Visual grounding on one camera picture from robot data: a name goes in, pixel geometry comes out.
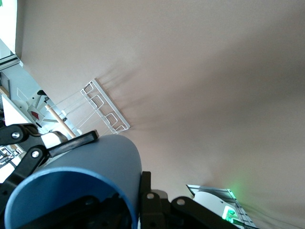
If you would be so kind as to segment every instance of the black bracket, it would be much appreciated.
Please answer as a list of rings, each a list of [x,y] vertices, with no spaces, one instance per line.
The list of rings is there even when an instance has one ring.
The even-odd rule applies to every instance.
[[[171,203],[151,190],[151,173],[140,182],[141,229],[236,229],[237,227],[188,197]]]
[[[81,197],[19,229],[131,229],[131,217],[116,193],[100,202],[94,196]]]
[[[8,199],[21,181],[31,175],[49,157],[60,155],[98,138],[96,131],[90,131],[70,141],[46,149],[41,136],[42,134],[33,124],[15,124],[0,129],[0,146],[19,144],[26,151],[26,155],[19,165],[0,185],[0,227]]]

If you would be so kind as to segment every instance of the wooden rod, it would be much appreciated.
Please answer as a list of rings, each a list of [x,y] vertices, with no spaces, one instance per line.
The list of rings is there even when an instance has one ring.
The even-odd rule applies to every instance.
[[[72,130],[65,124],[65,122],[59,117],[59,115],[51,108],[50,105],[46,105],[45,108],[54,116],[59,124],[67,131],[67,133],[72,137],[75,138],[76,135],[72,132]]]

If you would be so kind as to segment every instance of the black clamp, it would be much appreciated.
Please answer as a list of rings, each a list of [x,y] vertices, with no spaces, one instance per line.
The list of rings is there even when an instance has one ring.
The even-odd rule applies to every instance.
[[[150,172],[142,173],[139,195],[141,229],[237,228],[188,197],[178,197],[171,203],[161,198],[151,190]]]
[[[55,134],[59,138],[65,138],[59,132],[55,132]],[[33,124],[15,124],[0,129],[0,146],[19,144],[26,151],[26,155],[19,165],[0,186],[0,219],[2,220],[6,204],[13,190],[38,166],[50,157],[60,155],[98,138],[96,131],[90,131],[69,141],[65,139],[66,142],[46,149],[42,136]]]

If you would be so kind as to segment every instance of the metal bar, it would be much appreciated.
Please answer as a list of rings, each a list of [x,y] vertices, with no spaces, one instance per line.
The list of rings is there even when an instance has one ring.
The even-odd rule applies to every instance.
[[[111,130],[111,132],[113,133],[113,134],[115,134],[115,131],[114,131],[114,128],[113,128],[113,126],[112,125],[110,125],[110,122],[109,122],[109,120],[107,119],[107,117],[99,110],[101,107],[102,107],[102,105],[104,105],[104,101],[98,96],[98,98],[103,102],[103,104],[100,106],[100,107],[97,107],[97,105],[96,105],[96,103],[92,100],[92,98],[94,98],[94,97],[96,97],[96,96],[94,96],[94,97],[92,97],[92,98],[90,98],[87,94],[84,94],[83,95],[86,99],[87,99],[87,101],[89,102],[89,104],[92,106],[92,108],[95,110],[94,111],[94,113],[97,113],[100,117],[101,117],[101,119],[104,121],[104,123],[106,124],[106,126]]]
[[[87,129],[90,129],[90,130],[91,130],[91,129],[92,129],[91,126],[94,125],[95,123],[99,122],[100,120],[101,120],[101,119],[98,118],[98,119],[96,119],[95,121],[93,121],[93,122],[91,122],[91,123],[88,123],[88,124],[86,125],[86,127],[83,127],[83,128],[82,128],[82,131],[85,132],[85,130],[87,130]]]
[[[85,94],[89,94],[90,92],[92,92],[92,91],[94,90],[94,87],[91,85],[91,82],[92,82],[92,81],[90,81],[89,83],[87,83],[87,85],[86,85],[83,89],[81,89],[81,94],[82,94],[82,95],[84,95],[82,92],[84,92]],[[85,89],[87,89],[87,87],[88,87],[89,85],[91,86],[91,89],[90,89],[88,92],[85,92]]]
[[[61,101],[59,101],[58,103],[52,105],[51,108],[57,106],[58,104],[60,104],[60,103],[62,103],[63,101],[65,101],[66,99],[71,98],[72,96],[74,96],[74,95],[77,94],[77,93],[78,93],[78,92],[75,92],[75,93],[73,93],[72,95],[70,95],[69,97],[67,97],[67,98],[65,98],[65,99],[63,99],[63,100],[61,100]]]
[[[93,111],[93,112],[91,112],[91,113],[89,113],[88,115],[86,115],[82,120],[80,120],[76,125],[74,125],[74,128],[73,129],[79,129],[79,124],[80,123],[82,123],[82,124],[84,124],[85,122],[87,122],[89,119],[90,119],[90,117],[92,116],[92,115],[94,115],[94,113],[95,113],[95,111]]]
[[[10,99],[10,80],[8,80],[8,92],[9,92],[9,96],[8,96],[8,98]]]
[[[20,60],[16,55],[11,55],[0,60],[0,71],[7,69],[11,66],[19,64]]]
[[[86,101],[83,102],[83,103],[81,103],[80,105],[78,105],[77,107],[73,108],[73,109],[70,110],[70,111],[67,111],[67,112],[66,112],[65,110],[68,110],[68,108],[73,107],[73,106],[75,105],[75,103],[79,102],[79,101],[82,100],[82,99],[83,99],[83,98],[78,99],[77,101],[74,102],[74,104],[72,104],[71,106],[68,106],[68,107],[66,107],[65,109],[63,109],[63,110],[61,111],[61,114],[63,114],[64,116],[67,116],[68,114],[72,113],[73,111],[76,111],[78,108],[80,108],[81,105],[84,105],[84,104],[86,103]]]
[[[87,122],[93,115],[94,115],[94,113],[96,113],[97,111],[96,110],[94,110],[94,112],[86,119],[86,121],[84,121],[78,128],[81,128],[82,127],[82,125],[84,125],[85,124],[85,122]]]
[[[54,119],[43,119],[42,122],[57,123],[57,120],[54,120]]]
[[[115,111],[115,113],[118,115],[118,117],[123,121],[123,123],[127,126],[127,128],[130,128],[129,123],[126,121],[126,119],[123,117],[123,115],[119,112],[119,110],[116,108],[116,106],[113,104],[113,102],[110,100],[110,98],[108,97],[108,95],[104,92],[104,90],[101,88],[101,86],[99,85],[99,83],[93,79],[92,80],[93,84],[96,86],[96,88],[100,91],[100,93],[102,94],[102,96],[106,99],[106,101],[108,102],[108,104],[111,106],[111,108]]]

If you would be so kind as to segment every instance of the green led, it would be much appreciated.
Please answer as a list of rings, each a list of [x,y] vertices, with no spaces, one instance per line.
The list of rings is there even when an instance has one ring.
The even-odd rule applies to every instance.
[[[234,219],[238,219],[235,210],[228,205],[224,207],[224,213],[222,218],[230,223],[233,223]]]

